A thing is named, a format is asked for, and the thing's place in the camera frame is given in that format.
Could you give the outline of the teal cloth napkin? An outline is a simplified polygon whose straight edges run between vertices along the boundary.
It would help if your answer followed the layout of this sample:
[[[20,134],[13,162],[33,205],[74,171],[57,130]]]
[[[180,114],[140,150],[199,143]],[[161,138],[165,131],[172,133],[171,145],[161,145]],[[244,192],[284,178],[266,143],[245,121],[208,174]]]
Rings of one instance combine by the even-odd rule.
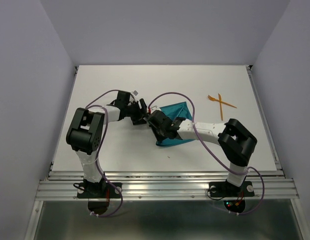
[[[192,114],[190,113],[187,103],[180,102],[172,105],[162,106],[160,107],[161,111],[168,116],[171,120],[174,120],[177,117],[186,118],[192,120]],[[180,139],[169,139],[166,138],[164,140],[157,140],[156,146],[159,147],[173,147],[181,144],[186,144],[192,142],[191,139],[180,140]]]

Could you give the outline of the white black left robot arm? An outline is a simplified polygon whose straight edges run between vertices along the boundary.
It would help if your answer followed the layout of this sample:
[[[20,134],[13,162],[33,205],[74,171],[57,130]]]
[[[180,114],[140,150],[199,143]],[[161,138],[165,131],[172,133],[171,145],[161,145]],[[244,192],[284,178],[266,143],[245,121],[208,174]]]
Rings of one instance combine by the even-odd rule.
[[[146,123],[146,114],[144,99],[116,99],[106,106],[95,104],[77,108],[66,134],[66,142],[76,152],[83,168],[83,182],[74,184],[78,198],[102,198],[110,188],[98,161],[107,124],[130,118],[134,125],[142,125]]]

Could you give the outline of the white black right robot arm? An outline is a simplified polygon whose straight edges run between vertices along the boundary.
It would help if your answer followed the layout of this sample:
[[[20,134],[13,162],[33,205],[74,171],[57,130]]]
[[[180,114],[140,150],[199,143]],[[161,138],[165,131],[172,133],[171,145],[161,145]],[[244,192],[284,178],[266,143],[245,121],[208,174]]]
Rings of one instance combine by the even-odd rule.
[[[184,117],[171,120],[167,116],[148,118],[156,139],[180,141],[200,141],[221,147],[230,165],[226,167],[228,176],[225,191],[236,195],[243,189],[248,174],[248,163],[257,145],[256,137],[237,119],[231,118],[226,123],[193,122]]]

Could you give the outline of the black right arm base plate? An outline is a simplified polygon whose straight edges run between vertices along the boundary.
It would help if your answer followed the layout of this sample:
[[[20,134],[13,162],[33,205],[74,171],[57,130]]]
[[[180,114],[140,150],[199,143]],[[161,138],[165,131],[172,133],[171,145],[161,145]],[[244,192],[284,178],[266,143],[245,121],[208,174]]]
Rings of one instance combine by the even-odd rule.
[[[241,186],[235,186],[225,181],[209,183],[207,192],[212,198],[254,197],[254,188],[251,181],[244,181]]]

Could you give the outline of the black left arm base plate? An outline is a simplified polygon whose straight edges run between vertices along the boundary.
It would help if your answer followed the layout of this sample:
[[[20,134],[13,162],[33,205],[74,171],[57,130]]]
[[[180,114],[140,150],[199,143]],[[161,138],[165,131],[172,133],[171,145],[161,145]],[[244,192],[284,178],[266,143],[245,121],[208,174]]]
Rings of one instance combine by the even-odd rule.
[[[83,181],[73,186],[77,189],[78,199],[120,199],[120,194],[108,182]]]

